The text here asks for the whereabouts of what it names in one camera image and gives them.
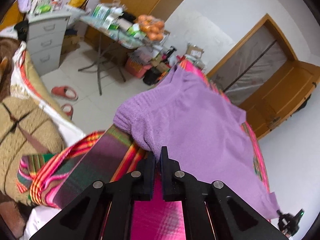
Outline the purple fleece garment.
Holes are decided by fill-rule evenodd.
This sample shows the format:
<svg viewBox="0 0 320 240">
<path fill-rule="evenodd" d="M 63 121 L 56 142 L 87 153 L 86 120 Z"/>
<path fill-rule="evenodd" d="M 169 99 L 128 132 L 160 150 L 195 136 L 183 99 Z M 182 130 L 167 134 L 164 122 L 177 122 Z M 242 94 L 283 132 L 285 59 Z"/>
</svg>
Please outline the purple fleece garment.
<svg viewBox="0 0 320 240">
<path fill-rule="evenodd" d="M 241 125 L 243 110 L 214 92 L 198 75 L 173 67 L 153 89 L 126 100 L 114 124 L 159 158 L 162 147 L 199 181 L 223 181 L 266 219 L 278 203 L 253 168 L 254 148 Z"/>
</svg>

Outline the folding side table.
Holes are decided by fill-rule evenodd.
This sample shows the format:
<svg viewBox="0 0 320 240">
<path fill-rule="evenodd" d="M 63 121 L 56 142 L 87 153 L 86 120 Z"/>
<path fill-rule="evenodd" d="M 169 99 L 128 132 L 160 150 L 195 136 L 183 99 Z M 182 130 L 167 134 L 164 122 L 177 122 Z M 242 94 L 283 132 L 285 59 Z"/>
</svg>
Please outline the folding side table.
<svg viewBox="0 0 320 240">
<path fill-rule="evenodd" d="M 91 65 L 78 69 L 78 72 L 86 72 L 94 66 L 97 67 L 96 73 L 99 95 L 102 95 L 101 68 L 103 64 L 111 62 L 115 57 L 115 55 L 112 55 L 110 59 L 104 58 L 106 53 L 119 51 L 121 49 L 136 50 L 140 47 L 146 47 L 149 51 L 152 49 L 156 49 L 159 52 L 163 50 L 159 42 L 151 42 L 147 37 L 140 40 L 130 36 L 126 31 L 121 29 L 106 29 L 97 18 L 81 16 L 80 21 L 99 32 L 98 51 L 95 60 Z"/>
</svg>

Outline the pink plaid bed sheet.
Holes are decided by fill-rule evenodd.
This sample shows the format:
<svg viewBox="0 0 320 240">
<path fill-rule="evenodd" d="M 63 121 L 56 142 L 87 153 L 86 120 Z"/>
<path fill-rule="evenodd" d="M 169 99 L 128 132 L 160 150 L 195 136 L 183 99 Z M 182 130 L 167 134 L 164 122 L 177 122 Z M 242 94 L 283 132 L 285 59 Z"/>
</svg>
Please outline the pink plaid bed sheet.
<svg viewBox="0 0 320 240">
<path fill-rule="evenodd" d="M 193 75 L 199 76 L 202 81 L 215 93 L 219 93 L 224 100 L 229 101 L 216 85 L 209 82 L 208 78 L 190 61 L 184 59 L 178 66 Z M 241 129 L 250 137 L 253 147 L 253 170 L 266 191 L 270 193 L 268 177 L 263 155 L 253 129 L 247 122 L 241 124 Z M 98 157 L 100 146 L 107 146 L 108 152 Z M 116 156 L 115 164 L 111 165 L 112 153 Z M 30 239 L 40 228 L 51 220 L 61 207 L 69 204 L 80 194 L 87 184 L 94 180 L 102 179 L 104 182 L 114 182 L 125 174 L 134 171 L 139 161 L 148 153 L 140 148 L 126 133 L 112 125 L 107 131 L 96 131 L 88 134 L 78 142 L 69 146 L 54 157 L 51 153 L 23 156 L 17 170 L 17 188 L 20 193 L 29 193 L 28 198 L 36 200 L 39 205 L 31 211 L 23 235 L 19 239 Z M 156 197 L 159 199 L 159 181 L 156 181 Z M 148 224 L 149 235 L 152 239 L 186 239 L 184 222 L 182 222 L 182 204 L 158 201 L 164 206 L 164 215 L 155 220 L 155 224 Z"/>
</svg>

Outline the red slipper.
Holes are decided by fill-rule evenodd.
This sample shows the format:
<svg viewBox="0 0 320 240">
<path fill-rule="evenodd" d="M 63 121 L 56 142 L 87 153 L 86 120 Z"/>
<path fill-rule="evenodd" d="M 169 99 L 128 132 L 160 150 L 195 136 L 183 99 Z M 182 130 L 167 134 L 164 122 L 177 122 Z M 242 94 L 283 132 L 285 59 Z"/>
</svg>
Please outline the red slipper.
<svg viewBox="0 0 320 240">
<path fill-rule="evenodd" d="M 77 92 L 69 86 L 53 87 L 51 94 L 58 98 L 63 98 L 70 101 L 76 101 L 78 99 Z"/>
<path fill-rule="evenodd" d="M 72 120 L 74 110 L 71 104 L 66 103 L 62 105 L 61 110 L 63 111 L 63 113 L 65 113 L 65 115 L 67 115 Z"/>
</svg>

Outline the beige quilted blanket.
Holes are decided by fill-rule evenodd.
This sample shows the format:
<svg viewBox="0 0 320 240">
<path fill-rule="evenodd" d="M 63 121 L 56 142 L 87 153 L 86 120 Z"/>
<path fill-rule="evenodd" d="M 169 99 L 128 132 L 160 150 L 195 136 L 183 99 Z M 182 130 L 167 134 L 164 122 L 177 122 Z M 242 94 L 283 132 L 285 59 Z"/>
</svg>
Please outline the beige quilted blanket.
<svg viewBox="0 0 320 240">
<path fill-rule="evenodd" d="M 32 99 L 8 96 L 1 101 L 1 193 L 32 206 L 28 193 L 16 185 L 25 155 L 60 153 L 65 148 L 58 127 Z"/>
</svg>

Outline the wooden door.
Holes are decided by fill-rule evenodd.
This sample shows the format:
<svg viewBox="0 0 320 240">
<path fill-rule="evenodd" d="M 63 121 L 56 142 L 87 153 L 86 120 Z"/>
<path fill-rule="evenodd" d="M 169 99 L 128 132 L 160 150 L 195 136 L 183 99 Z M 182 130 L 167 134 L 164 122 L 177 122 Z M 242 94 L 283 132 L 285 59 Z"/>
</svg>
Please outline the wooden door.
<svg viewBox="0 0 320 240">
<path fill-rule="evenodd" d="M 319 84 L 319 66 L 287 60 L 239 107 L 258 140 L 287 120 Z"/>
</svg>

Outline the plastic covered doorway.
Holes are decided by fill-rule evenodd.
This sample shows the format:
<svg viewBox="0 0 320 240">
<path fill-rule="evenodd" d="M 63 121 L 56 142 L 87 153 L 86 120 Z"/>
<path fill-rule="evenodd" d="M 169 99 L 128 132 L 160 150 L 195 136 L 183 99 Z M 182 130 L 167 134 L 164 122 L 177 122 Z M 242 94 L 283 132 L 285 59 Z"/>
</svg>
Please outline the plastic covered doorway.
<svg viewBox="0 0 320 240">
<path fill-rule="evenodd" d="M 297 60 L 287 38 L 269 14 L 242 38 L 207 77 L 240 106 L 287 60 Z"/>
</svg>

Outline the cardboard box with label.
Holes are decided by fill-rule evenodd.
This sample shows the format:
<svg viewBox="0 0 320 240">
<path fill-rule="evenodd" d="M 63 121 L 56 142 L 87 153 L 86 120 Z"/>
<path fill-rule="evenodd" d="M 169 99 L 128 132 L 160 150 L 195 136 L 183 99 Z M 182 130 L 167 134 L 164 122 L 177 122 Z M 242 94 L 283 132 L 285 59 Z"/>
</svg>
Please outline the cardboard box with label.
<svg viewBox="0 0 320 240">
<path fill-rule="evenodd" d="M 195 59 L 200 59 L 204 53 L 202 48 L 198 46 L 188 43 L 185 54 L 194 57 Z"/>
</svg>

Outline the white green medicine box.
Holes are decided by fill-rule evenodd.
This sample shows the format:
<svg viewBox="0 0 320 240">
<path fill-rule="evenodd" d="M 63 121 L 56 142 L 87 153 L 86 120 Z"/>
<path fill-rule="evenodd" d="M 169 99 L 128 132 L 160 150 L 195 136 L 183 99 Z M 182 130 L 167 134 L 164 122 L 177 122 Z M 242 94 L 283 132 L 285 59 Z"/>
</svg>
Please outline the white green medicine box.
<svg viewBox="0 0 320 240">
<path fill-rule="evenodd" d="M 118 14 L 109 14 L 103 22 L 102 27 L 106 30 L 116 30 L 119 28 L 119 17 Z"/>
</svg>

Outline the grey filing cabinet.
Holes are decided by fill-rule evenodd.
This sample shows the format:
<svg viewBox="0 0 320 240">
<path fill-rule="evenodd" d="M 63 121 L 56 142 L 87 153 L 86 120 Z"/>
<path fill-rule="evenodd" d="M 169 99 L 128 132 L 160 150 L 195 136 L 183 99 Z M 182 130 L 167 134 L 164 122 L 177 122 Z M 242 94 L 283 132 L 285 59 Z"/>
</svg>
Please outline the grey filing cabinet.
<svg viewBox="0 0 320 240">
<path fill-rule="evenodd" d="M 27 50 L 39 76 L 59 68 L 62 43 L 70 16 L 66 11 L 27 16 Z"/>
</svg>

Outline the bag of oranges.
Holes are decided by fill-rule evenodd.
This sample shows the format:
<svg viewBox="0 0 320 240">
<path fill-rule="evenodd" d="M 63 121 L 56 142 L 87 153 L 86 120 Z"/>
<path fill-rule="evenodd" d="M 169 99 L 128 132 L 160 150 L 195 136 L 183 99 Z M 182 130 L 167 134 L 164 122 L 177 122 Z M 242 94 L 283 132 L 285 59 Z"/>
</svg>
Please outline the bag of oranges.
<svg viewBox="0 0 320 240">
<path fill-rule="evenodd" d="M 165 23 L 151 15 L 140 15 L 137 18 L 140 30 L 146 34 L 150 41 L 160 42 L 164 38 Z"/>
</svg>

